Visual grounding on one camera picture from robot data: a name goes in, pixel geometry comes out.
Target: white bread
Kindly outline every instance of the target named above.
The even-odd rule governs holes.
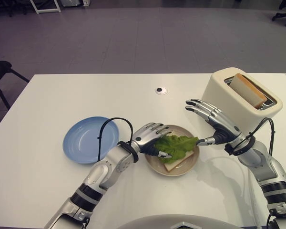
[[[184,160],[186,160],[189,156],[191,156],[191,155],[193,155],[193,154],[194,154],[193,151],[187,151],[187,152],[185,153],[185,157],[184,157],[184,158],[181,158],[181,159],[179,159],[179,160],[176,160],[176,161],[174,161],[174,162],[171,163],[171,164],[164,163],[164,166],[165,166],[166,170],[167,170],[168,172],[170,172],[170,171],[173,170],[177,165],[179,165],[181,162],[183,162]]]
[[[230,87],[255,108],[260,107],[267,100],[264,94],[240,73],[234,76]]]

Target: empty plate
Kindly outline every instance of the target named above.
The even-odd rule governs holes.
[[[99,153],[100,129],[108,118],[90,117],[79,121],[71,127],[63,140],[63,151],[72,161],[80,164],[95,163]],[[117,146],[119,130],[116,124],[109,122],[102,133],[101,159],[108,151]]]

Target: white table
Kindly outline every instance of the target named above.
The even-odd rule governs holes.
[[[148,122],[182,126],[198,137],[213,132],[184,101],[201,98],[211,74],[35,75],[0,124],[0,226],[42,228],[71,196],[90,165],[70,161],[62,141],[68,129],[90,116],[120,116],[138,129]],[[286,170],[286,75],[251,74],[284,103],[273,118],[274,157]],[[157,95],[164,86],[168,94]],[[129,137],[118,122],[121,139]],[[267,146],[270,128],[256,138]],[[95,208],[89,228],[108,229],[155,214],[191,214],[252,226],[247,169],[223,146],[200,148],[194,169],[181,177],[152,171],[144,155],[120,176]],[[259,217],[268,211],[254,183]]]

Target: power cord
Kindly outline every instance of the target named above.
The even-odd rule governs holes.
[[[271,217],[271,215],[269,214],[269,216],[268,216],[268,218],[267,218],[266,229],[269,229],[270,217]]]
[[[130,134],[130,140],[127,142],[129,146],[131,146],[132,144],[132,138],[133,138],[133,125],[125,118],[119,118],[119,117],[115,117],[115,118],[111,118],[111,119],[108,119],[106,120],[106,122],[103,123],[103,125],[101,126],[101,129],[100,129],[100,135],[98,136],[98,139],[99,139],[99,155],[98,155],[98,159],[97,161],[100,161],[101,160],[101,141],[102,141],[102,134],[103,134],[103,130],[105,128],[105,126],[112,120],[114,119],[121,119],[121,120],[124,120],[125,122],[128,123],[129,127],[130,127],[130,131],[131,131],[131,134]]]
[[[270,127],[271,127],[271,138],[270,138],[270,146],[269,146],[269,154],[272,156],[272,150],[273,150],[273,142],[274,142],[274,138],[275,138],[275,125],[274,122],[271,118],[263,118],[261,120],[261,122],[257,125],[257,127],[254,129],[254,131],[249,132],[249,135],[246,136],[244,138],[243,141],[241,141],[240,143],[238,143],[234,148],[232,148],[232,152],[240,145],[242,144],[245,140],[248,140],[249,138],[253,137],[253,135],[256,133],[256,131],[258,131],[262,125],[265,124],[265,122],[269,121],[270,123]]]

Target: green lettuce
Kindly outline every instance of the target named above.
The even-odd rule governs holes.
[[[185,153],[191,151],[198,140],[198,137],[164,136],[154,144],[154,147],[172,155],[172,158],[159,158],[163,163],[171,164],[176,160],[184,158]]]

